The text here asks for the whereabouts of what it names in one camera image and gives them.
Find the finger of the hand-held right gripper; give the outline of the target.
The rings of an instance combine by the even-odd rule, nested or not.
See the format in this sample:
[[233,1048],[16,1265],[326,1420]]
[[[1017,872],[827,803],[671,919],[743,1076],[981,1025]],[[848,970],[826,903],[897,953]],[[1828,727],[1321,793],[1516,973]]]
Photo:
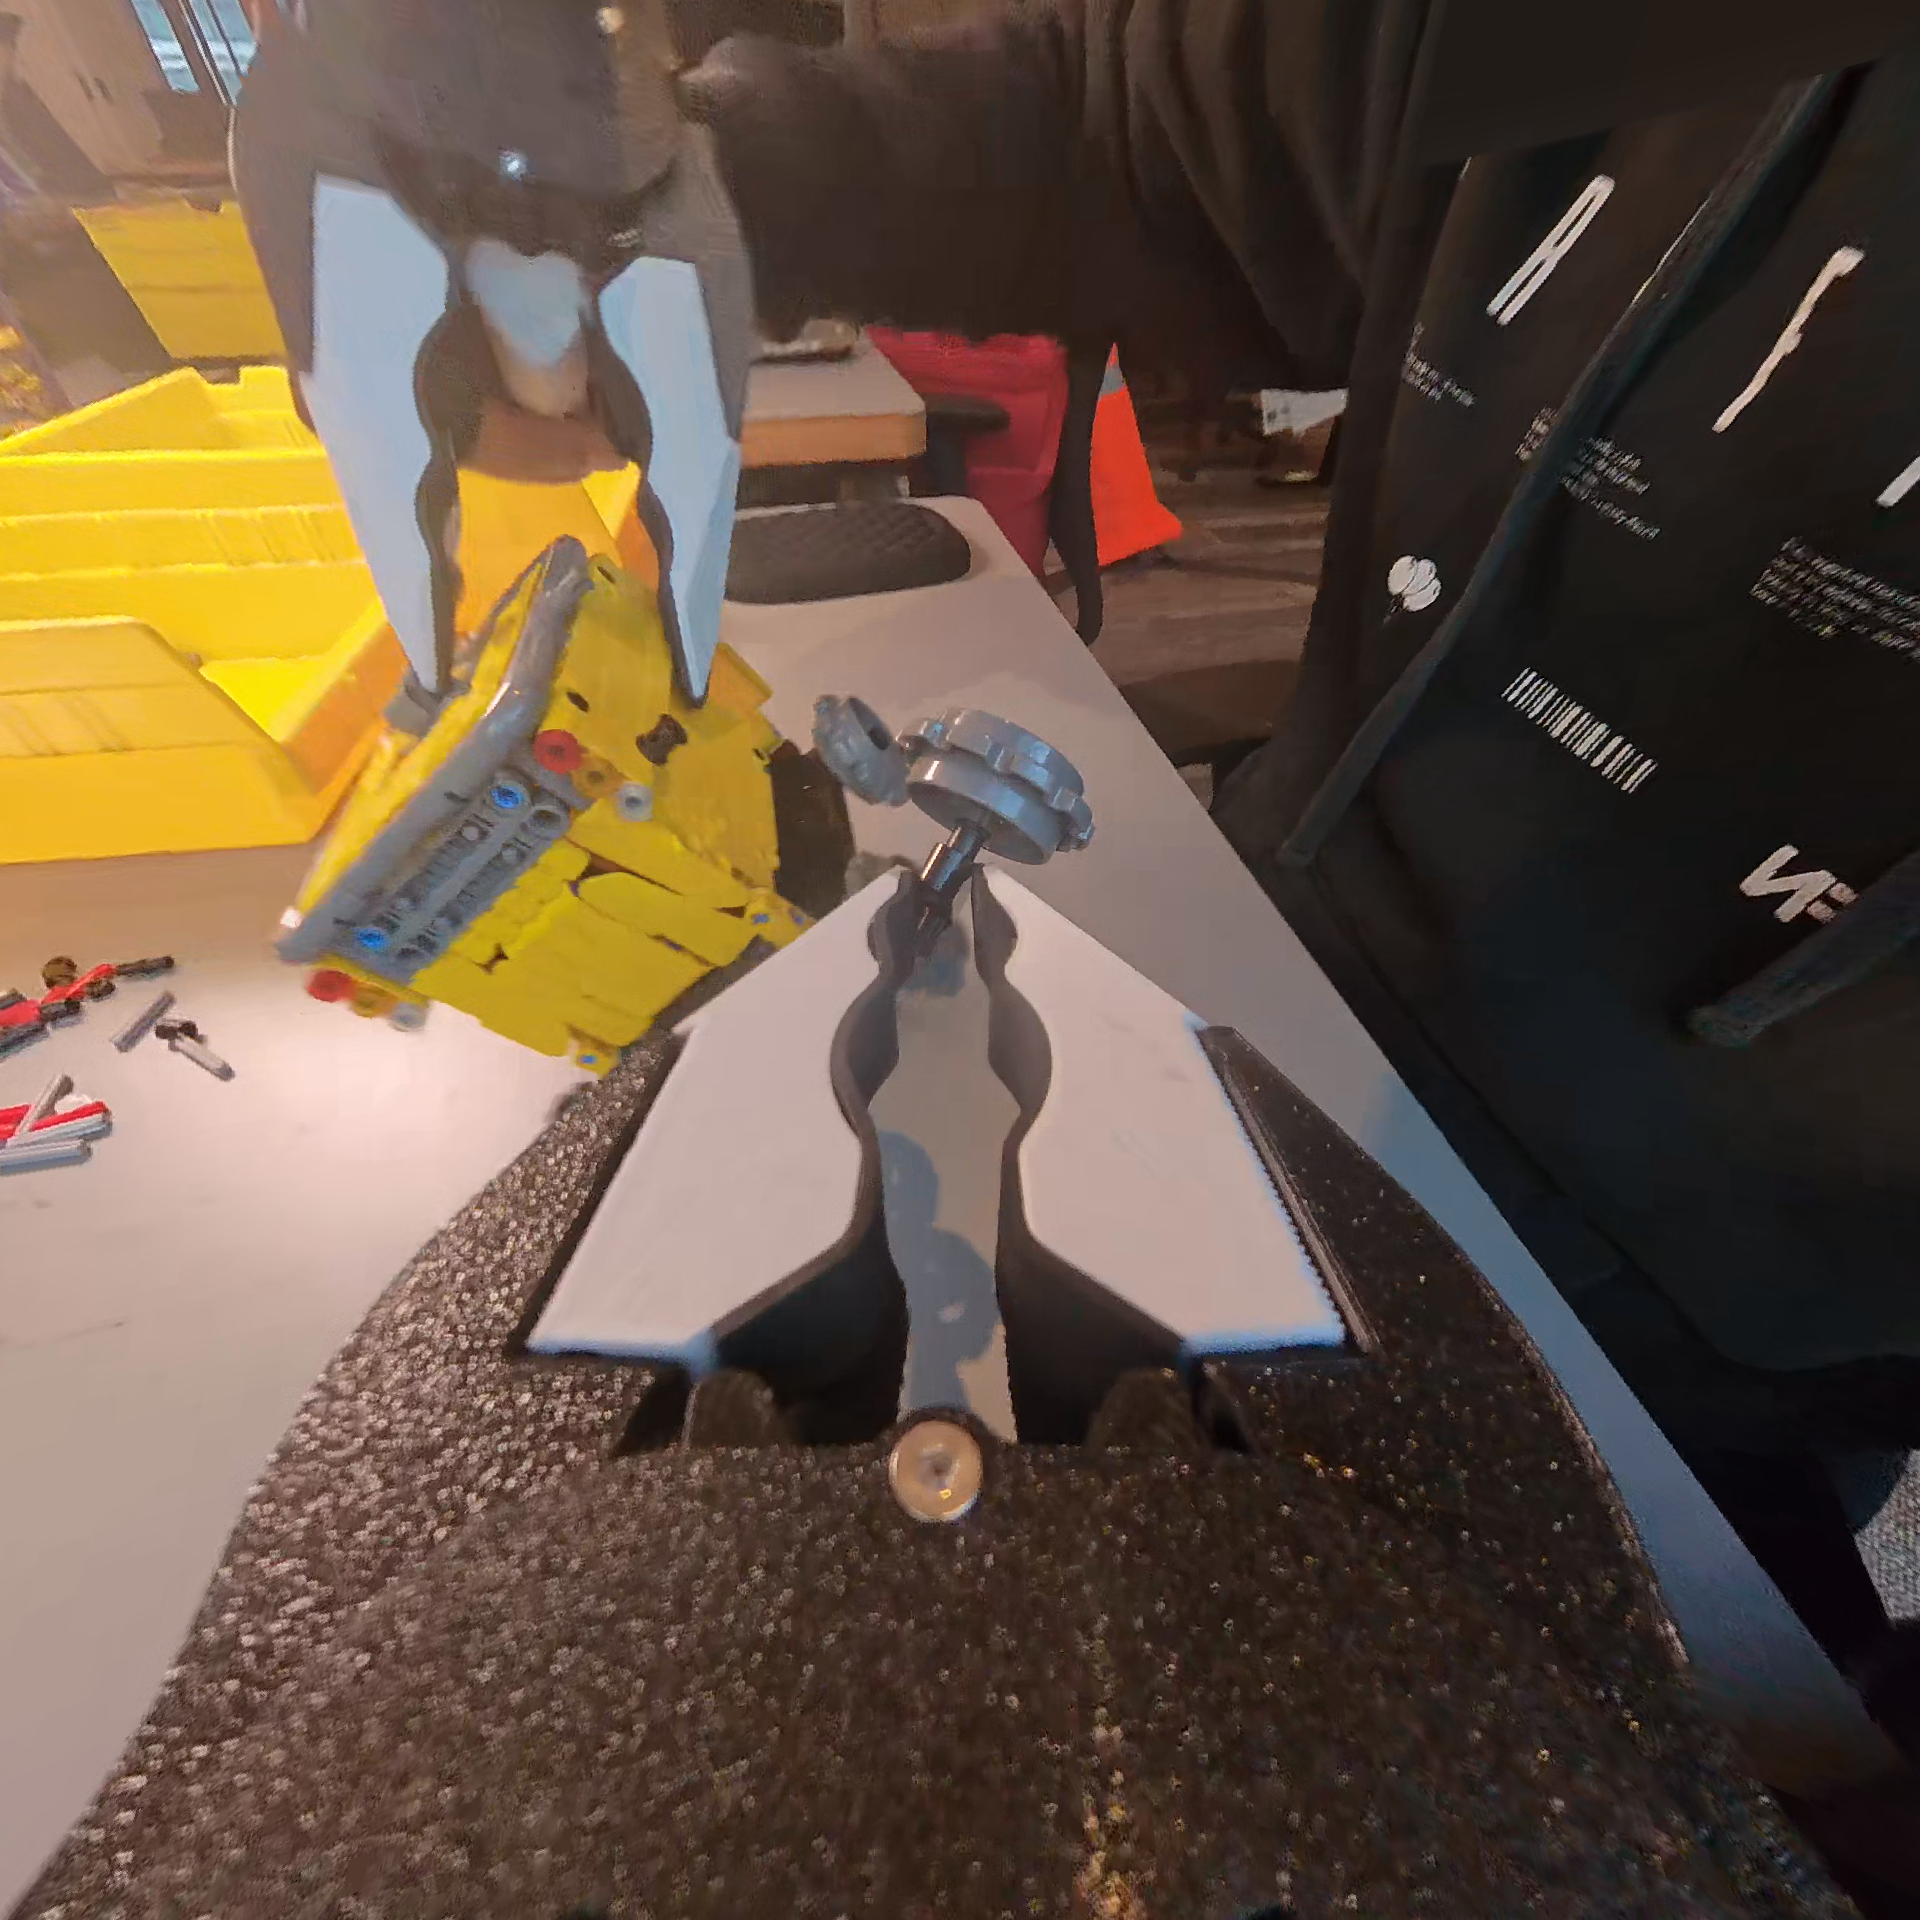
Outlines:
[[687,705],[709,701],[738,496],[738,397],[720,391],[706,287],[684,260],[634,260],[599,292],[609,426],[641,472],[658,620]]
[[313,180],[301,397],[350,506],[417,701],[449,690],[460,636],[460,463],[426,394],[460,311],[445,248],[381,186]]

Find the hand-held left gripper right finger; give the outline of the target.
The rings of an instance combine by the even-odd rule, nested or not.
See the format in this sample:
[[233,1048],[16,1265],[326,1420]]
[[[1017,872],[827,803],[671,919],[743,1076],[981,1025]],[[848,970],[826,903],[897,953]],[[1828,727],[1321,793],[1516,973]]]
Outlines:
[[1347,1317],[1175,992],[1008,872],[974,877],[1003,1146],[993,1299],[1022,1445],[1078,1445],[1132,1371],[1341,1353]]

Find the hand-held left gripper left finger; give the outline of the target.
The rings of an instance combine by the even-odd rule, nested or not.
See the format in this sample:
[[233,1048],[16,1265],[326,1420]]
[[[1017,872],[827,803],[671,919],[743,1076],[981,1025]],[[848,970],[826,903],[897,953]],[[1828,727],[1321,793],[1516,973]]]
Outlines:
[[872,1098],[901,1062],[918,882],[880,872],[675,1027],[530,1314],[530,1353],[760,1382],[802,1445],[901,1415],[908,1299]]

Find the yellow brick toy truck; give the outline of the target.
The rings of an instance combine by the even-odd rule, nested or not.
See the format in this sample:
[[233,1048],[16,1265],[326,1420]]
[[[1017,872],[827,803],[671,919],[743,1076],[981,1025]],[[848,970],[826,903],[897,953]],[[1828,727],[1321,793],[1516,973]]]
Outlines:
[[426,729],[376,733],[275,957],[359,1020],[445,1007],[605,1076],[847,900],[848,791],[768,701],[731,646],[687,701],[655,589],[553,539]]

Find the black brick beam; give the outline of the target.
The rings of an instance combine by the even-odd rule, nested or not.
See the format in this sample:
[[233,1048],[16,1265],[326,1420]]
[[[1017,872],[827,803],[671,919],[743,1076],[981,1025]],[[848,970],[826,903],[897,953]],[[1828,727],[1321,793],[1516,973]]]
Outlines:
[[974,882],[975,863],[958,873],[950,891],[937,891],[929,882],[924,867],[937,863],[937,843],[924,855],[918,872],[908,867],[889,872],[890,891],[880,897],[875,919],[867,926],[867,948],[890,977],[908,977],[937,948],[954,919],[954,900]]

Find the grey desk with wooden edge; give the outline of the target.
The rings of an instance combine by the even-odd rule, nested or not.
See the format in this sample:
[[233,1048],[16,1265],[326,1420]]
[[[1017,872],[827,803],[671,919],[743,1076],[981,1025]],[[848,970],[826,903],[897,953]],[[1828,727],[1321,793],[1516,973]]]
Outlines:
[[757,360],[747,379],[738,463],[901,465],[924,451],[924,397],[872,342],[836,360]]

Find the pale grey desk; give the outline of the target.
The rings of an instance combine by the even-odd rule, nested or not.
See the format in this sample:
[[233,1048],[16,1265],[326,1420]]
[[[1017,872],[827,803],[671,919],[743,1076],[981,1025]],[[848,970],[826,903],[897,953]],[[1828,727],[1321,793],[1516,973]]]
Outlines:
[[[1137,727],[1108,649],[984,510],[942,514],[975,551],[966,580],[727,606],[774,721],[802,733],[819,691],[858,691],[890,721],[981,705],[1057,743],[1094,841],[1022,882],[1242,1027],[1427,1208],[1573,1390],[1742,1754],[1790,1787],[1866,1779],[1879,1730]],[[49,953],[168,953],[177,1002],[239,1064],[215,1082],[153,1044],[116,1053],[116,1016],[3,1064],[3,1098],[72,1072],[116,1111],[90,1163],[3,1181],[3,1909],[150,1710],[301,1391],[577,1082],[460,1016],[398,1035],[313,1007],[270,960],[301,872],[307,850],[3,872],[3,986]]]

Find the red and black backpack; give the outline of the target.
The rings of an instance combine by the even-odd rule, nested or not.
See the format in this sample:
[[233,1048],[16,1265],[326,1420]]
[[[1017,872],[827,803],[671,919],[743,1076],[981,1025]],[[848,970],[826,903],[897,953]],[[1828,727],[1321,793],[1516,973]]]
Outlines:
[[918,492],[974,496],[1039,575],[1068,421],[1068,351],[1043,337],[872,327],[872,342],[924,404]]

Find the orange red cloth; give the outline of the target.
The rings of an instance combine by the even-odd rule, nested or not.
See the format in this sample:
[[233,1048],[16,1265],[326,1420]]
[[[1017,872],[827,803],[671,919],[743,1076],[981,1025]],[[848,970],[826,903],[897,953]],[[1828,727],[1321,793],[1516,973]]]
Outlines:
[[1186,533],[1181,517],[1162,506],[1154,490],[1117,350],[1108,350],[1094,391],[1086,490],[1098,568],[1154,557]]

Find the pile of small brick parts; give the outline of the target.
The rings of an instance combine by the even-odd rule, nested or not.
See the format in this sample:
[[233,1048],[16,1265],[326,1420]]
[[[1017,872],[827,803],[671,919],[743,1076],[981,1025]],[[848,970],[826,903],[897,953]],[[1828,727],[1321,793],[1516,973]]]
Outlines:
[[[79,970],[72,957],[42,962],[39,992],[0,992],[0,1053],[20,1058],[28,1044],[79,1025],[90,1007],[116,997],[124,986],[158,980],[177,970],[175,957],[101,960]],[[0,1110],[0,1163],[3,1176],[86,1163],[93,1144],[116,1128],[101,1097],[76,1090],[72,1076],[55,1076],[33,1098],[10,1098]]]

